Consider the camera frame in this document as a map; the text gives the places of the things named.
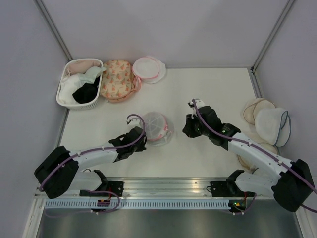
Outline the round mesh bag pink trim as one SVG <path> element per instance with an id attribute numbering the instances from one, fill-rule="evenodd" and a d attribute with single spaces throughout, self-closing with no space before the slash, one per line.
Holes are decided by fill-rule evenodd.
<path id="1" fill-rule="evenodd" d="M 174 134 L 174 123 L 164 114 L 149 112 L 143 116 L 147 144 L 163 146 L 168 144 Z"/>

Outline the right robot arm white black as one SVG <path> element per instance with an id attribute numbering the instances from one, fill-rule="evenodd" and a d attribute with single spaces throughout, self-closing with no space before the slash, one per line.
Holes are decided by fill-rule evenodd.
<path id="1" fill-rule="evenodd" d="M 296 212 L 316 193 L 306 162 L 291 161 L 270 152 L 229 123 L 222 123 L 214 109 L 193 99 L 188 103 L 193 112 L 186 115 L 183 133 L 189 138 L 207 137 L 215 146 L 248 159 L 268 175 L 266 178 L 236 170 L 226 179 L 226 190 L 232 196 L 252 192 L 274 200 L 284 209 Z"/>

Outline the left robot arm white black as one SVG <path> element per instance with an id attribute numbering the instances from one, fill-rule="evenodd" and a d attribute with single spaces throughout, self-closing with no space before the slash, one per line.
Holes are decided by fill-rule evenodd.
<path id="1" fill-rule="evenodd" d="M 68 191 L 79 191 L 82 197 L 111 197 L 113 188 L 107 177 L 94 167 L 127 159 L 146 149 L 146 133 L 136 126 L 128 133 L 110 140 L 101 147 L 71 152 L 64 146 L 56 147 L 36 168 L 34 175 L 39 190 L 54 199 Z"/>

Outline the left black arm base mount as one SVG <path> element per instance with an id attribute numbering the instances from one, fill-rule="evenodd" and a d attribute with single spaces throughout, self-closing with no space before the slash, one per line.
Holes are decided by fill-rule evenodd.
<path id="1" fill-rule="evenodd" d="M 109 181 L 100 170 L 93 170 L 101 179 L 101 185 L 95 190 L 80 190 L 79 196 L 81 197 L 108 197 L 111 198 L 113 193 L 118 197 L 122 197 L 124 190 L 124 182 L 122 181 Z"/>

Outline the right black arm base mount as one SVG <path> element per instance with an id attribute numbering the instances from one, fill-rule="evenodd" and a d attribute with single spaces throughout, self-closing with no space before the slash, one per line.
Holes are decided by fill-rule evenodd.
<path id="1" fill-rule="evenodd" d="M 244 170 L 236 170 L 225 180 L 211 181 L 206 189 L 212 197 L 244 197 L 244 192 L 235 183 L 238 176 L 244 172 Z"/>

